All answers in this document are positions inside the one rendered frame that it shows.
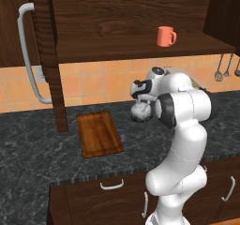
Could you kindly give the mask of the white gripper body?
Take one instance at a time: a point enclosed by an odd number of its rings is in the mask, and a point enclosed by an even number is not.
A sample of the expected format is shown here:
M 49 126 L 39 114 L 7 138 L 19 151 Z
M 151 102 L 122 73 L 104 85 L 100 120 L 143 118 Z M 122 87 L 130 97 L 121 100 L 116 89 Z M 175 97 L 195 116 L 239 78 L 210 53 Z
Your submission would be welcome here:
M 141 81 L 135 80 L 130 87 L 130 95 L 134 98 L 138 98 L 138 93 L 144 89 L 144 85 Z

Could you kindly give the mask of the wooden tray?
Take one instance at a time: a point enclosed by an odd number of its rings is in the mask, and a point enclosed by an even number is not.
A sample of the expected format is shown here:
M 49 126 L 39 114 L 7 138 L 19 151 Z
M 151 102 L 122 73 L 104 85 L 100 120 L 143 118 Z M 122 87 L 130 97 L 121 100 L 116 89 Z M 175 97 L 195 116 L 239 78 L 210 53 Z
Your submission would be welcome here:
M 79 114 L 77 125 L 84 158 L 95 158 L 124 151 L 108 111 Z

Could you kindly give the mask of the orange mug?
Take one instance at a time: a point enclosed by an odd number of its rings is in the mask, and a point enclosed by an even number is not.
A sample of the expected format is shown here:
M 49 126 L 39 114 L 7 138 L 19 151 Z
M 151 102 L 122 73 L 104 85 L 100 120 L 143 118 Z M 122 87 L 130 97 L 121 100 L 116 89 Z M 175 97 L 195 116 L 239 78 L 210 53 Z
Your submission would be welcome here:
M 160 26 L 157 29 L 157 45 L 160 47 L 170 47 L 177 39 L 176 33 L 170 26 Z

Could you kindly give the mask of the dark wood cabinet door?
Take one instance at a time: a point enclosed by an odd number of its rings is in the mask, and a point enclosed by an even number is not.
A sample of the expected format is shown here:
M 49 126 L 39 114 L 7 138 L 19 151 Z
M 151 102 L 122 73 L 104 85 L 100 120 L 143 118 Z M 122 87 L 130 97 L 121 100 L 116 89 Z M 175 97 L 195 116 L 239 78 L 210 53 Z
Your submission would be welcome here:
M 240 56 L 240 0 L 210 0 L 203 32 L 234 46 Z
M 40 64 L 52 97 L 56 129 L 68 132 L 68 120 L 62 90 L 61 76 L 56 52 L 57 32 L 52 0 L 28 0 L 34 3 L 32 19 L 37 41 Z

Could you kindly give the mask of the olive item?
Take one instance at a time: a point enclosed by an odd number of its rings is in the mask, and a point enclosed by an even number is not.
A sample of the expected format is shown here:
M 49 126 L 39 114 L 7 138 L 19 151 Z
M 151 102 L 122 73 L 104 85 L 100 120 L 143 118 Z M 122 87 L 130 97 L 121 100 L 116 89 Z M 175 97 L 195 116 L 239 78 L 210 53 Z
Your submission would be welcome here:
M 191 78 L 191 82 L 194 88 L 205 90 L 205 87 L 200 82 L 197 82 L 195 79 Z

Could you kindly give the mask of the hanging metal whisk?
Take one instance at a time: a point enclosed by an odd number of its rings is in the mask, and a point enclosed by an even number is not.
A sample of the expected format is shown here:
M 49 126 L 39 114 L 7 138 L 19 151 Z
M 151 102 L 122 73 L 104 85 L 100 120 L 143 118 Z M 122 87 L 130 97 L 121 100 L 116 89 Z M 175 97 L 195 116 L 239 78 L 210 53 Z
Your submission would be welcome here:
M 223 59 L 223 54 L 220 56 L 220 60 L 219 60 L 220 63 L 222 62 L 222 59 Z M 215 81 L 216 82 L 221 82 L 223 80 L 223 75 L 219 70 L 220 66 L 221 66 L 220 63 L 218 64 L 217 71 L 215 72 Z

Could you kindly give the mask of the hanging metal spatula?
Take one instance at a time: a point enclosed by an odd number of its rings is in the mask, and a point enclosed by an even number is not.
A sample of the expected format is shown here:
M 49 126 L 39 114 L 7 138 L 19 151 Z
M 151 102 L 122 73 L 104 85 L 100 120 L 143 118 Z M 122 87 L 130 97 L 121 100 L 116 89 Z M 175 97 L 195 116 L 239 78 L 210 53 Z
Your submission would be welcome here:
M 232 60 L 233 60 L 233 53 L 231 53 L 231 56 L 230 56 L 230 60 L 229 60 L 229 64 L 227 66 L 227 69 L 226 71 L 224 72 L 223 76 L 224 77 L 230 77 L 230 66 L 231 66 L 231 63 L 232 63 Z

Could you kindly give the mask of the hanging metal ladle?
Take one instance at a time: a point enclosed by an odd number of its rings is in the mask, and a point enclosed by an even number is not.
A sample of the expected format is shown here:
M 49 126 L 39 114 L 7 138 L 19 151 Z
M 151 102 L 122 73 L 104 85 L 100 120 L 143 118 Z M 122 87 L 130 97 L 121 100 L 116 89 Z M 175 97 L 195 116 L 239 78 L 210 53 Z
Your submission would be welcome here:
M 239 58 L 237 66 L 236 66 L 236 69 L 234 71 L 234 75 L 237 77 L 240 77 L 240 70 L 238 69 L 239 66 L 240 66 L 240 58 Z

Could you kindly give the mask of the dark wood drawer front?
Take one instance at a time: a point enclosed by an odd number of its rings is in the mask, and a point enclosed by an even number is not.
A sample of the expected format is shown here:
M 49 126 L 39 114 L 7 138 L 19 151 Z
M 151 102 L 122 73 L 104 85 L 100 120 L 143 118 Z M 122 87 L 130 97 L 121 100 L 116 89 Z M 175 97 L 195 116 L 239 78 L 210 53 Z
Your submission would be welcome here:
M 75 183 L 65 185 L 65 190 L 68 196 L 70 195 L 88 195 L 88 194 L 100 194 L 102 192 L 119 192 L 124 190 L 145 190 L 145 172 L 137 172 L 134 174 L 119 175 L 108 178 L 102 178 L 98 180 L 92 180 L 87 182 Z M 104 186 L 114 186 L 121 183 L 124 179 L 125 184 L 123 187 L 115 190 L 102 190 L 99 183 Z

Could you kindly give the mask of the dark wood cupboard door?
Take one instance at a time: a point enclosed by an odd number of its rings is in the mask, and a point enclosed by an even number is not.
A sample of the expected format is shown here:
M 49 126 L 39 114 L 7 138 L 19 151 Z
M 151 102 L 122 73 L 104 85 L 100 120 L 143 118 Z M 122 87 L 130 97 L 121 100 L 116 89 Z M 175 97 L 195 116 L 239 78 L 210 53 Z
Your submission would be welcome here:
M 152 211 L 148 194 L 147 214 L 142 217 L 143 192 L 73 197 L 68 199 L 68 207 L 72 225 L 144 225 Z
M 191 225 L 240 218 L 240 157 L 230 157 L 215 161 L 202 161 L 207 168 L 207 184 L 197 191 L 185 204 L 183 215 Z M 235 188 L 227 202 L 221 200 L 231 187 L 231 176 L 235 178 Z

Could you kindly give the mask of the dark wood wall cabinet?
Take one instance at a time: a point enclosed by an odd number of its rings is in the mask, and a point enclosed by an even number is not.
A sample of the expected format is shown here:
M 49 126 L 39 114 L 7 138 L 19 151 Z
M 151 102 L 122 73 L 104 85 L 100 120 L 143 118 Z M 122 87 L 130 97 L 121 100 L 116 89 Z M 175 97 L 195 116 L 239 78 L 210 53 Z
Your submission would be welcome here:
M 234 53 L 203 32 L 210 0 L 52 0 L 61 63 Z M 177 35 L 157 45 L 158 28 Z

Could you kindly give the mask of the grey wall socket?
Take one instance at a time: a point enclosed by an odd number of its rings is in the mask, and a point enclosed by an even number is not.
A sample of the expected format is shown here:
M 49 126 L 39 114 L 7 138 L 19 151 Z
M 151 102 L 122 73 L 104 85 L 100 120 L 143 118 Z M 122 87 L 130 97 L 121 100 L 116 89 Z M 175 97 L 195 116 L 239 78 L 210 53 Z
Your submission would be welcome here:
M 45 83 L 45 76 L 43 74 L 42 66 L 35 66 L 36 78 L 39 83 Z

